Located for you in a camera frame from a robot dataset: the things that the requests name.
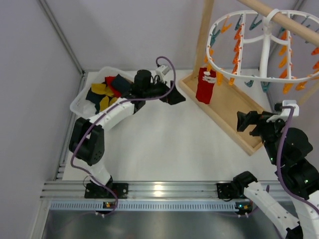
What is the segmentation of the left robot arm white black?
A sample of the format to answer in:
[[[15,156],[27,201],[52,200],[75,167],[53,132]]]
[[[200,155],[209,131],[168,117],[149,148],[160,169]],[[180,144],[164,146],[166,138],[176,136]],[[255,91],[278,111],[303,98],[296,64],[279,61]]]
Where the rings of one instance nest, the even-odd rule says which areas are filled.
[[[138,70],[133,82],[117,75],[112,84],[120,92],[120,97],[94,116],[79,117],[76,120],[69,142],[71,166],[86,172],[91,182],[99,188],[109,190],[113,178],[102,161],[105,154],[105,133],[137,113],[147,101],[160,100],[169,105],[184,102],[185,97],[178,91],[175,83],[176,79],[164,80],[162,71],[153,76],[149,70]]]

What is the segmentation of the red thin sock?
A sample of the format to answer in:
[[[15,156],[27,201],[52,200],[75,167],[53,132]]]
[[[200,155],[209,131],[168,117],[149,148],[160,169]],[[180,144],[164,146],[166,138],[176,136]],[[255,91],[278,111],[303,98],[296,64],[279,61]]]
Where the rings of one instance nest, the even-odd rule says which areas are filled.
[[[206,67],[199,68],[196,99],[204,104],[209,104],[216,83],[216,72],[207,71]]]

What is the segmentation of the navy patterned sock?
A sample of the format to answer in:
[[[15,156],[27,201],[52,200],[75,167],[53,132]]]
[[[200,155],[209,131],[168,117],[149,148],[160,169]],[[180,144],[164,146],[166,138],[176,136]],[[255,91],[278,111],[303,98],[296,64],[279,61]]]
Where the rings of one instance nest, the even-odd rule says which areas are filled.
[[[92,92],[91,89],[89,89],[86,96],[86,100],[90,101],[93,104],[99,104],[102,98],[103,98],[103,95],[96,94]]]

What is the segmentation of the mustard yellow sock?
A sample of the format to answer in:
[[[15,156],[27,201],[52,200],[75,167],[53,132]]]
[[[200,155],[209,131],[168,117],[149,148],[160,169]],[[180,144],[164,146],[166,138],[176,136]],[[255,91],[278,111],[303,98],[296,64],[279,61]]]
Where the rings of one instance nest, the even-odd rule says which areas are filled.
[[[99,112],[104,111],[105,109],[113,105],[117,100],[118,100],[117,97],[105,96],[99,103],[99,106],[100,106]]]
[[[114,96],[114,92],[111,90],[111,88],[104,83],[92,84],[91,91],[97,95],[106,95],[110,97]]]

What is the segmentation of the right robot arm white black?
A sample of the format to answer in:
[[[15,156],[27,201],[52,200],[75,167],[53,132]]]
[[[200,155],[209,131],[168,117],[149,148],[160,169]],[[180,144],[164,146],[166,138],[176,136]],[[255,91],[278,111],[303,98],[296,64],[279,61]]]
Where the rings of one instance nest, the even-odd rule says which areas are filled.
[[[307,135],[290,127],[298,114],[294,105],[281,106],[281,113],[237,113],[237,131],[254,125],[251,136],[259,136],[276,176],[294,204],[297,216],[286,211],[257,178],[245,171],[230,182],[228,199],[250,199],[273,223],[284,239],[317,239],[319,237],[319,172],[306,160],[312,151]]]

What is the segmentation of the dark navy sock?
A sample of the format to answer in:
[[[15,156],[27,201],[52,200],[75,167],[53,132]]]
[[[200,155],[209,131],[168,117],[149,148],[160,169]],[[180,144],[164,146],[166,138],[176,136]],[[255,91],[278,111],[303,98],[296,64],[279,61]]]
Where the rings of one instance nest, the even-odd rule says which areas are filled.
[[[132,82],[118,74],[111,82],[111,86],[121,95],[128,92],[131,88]]]

